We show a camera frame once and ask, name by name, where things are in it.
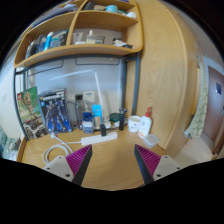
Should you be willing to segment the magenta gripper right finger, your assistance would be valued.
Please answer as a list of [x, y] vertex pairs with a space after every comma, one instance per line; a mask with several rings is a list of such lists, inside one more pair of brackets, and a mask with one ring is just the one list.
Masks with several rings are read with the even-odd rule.
[[134, 155], [145, 185], [182, 169], [170, 156], [159, 156], [140, 145], [135, 145]]

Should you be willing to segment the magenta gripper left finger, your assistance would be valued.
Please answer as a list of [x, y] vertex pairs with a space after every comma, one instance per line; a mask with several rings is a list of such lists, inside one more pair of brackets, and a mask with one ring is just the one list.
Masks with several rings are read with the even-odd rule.
[[92, 146], [87, 145], [70, 155], [57, 156], [44, 170], [76, 185], [81, 185], [92, 157]]

